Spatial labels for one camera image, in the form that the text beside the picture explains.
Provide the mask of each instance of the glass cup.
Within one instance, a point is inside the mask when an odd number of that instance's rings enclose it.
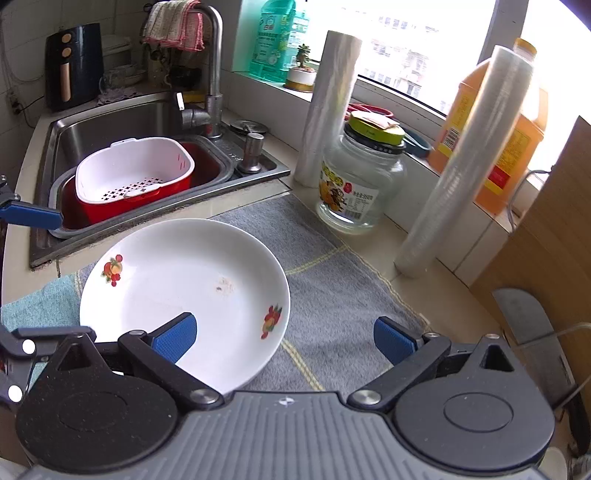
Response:
[[[99,80],[100,92],[108,98],[123,95],[125,88],[125,70],[113,69],[106,72]]]

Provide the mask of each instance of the air fryer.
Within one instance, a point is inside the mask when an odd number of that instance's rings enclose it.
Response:
[[[103,75],[100,24],[78,25],[46,40],[46,102],[52,111],[88,102]]]

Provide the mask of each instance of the fruit pattern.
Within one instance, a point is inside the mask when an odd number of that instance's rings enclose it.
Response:
[[[117,282],[121,280],[121,271],[123,270],[123,265],[121,262],[123,261],[123,257],[121,255],[115,255],[115,258],[111,257],[105,266],[103,267],[103,271],[101,272],[100,276],[105,277],[107,283],[110,283],[113,287],[117,285]]]
[[[279,305],[271,305],[269,307],[269,313],[267,313],[265,316],[265,320],[262,324],[261,339],[264,340],[269,335],[269,332],[273,331],[273,328],[275,328],[275,325],[277,325],[277,322],[279,322],[279,317],[281,317],[282,310],[283,308]]]

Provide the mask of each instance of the jar cap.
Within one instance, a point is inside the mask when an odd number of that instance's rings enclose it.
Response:
[[[404,139],[400,124],[379,113],[353,111],[348,123],[358,134],[379,143],[400,145]]]
[[[347,135],[347,137],[353,139],[357,143],[362,144],[364,147],[368,147],[372,150],[387,153],[390,155],[400,155],[406,150],[406,142],[404,140],[401,141],[398,145],[390,145],[383,142],[376,142],[375,140],[372,140],[369,137],[357,133],[348,123],[345,125],[345,135]]]

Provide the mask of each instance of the wooden board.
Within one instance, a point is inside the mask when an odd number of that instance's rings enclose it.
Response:
[[[556,331],[591,322],[591,125],[581,117],[519,227],[470,288],[510,332],[491,295],[499,287],[531,293]],[[581,383],[591,374],[591,330],[565,335],[560,343]],[[591,385],[583,401],[591,417]]]

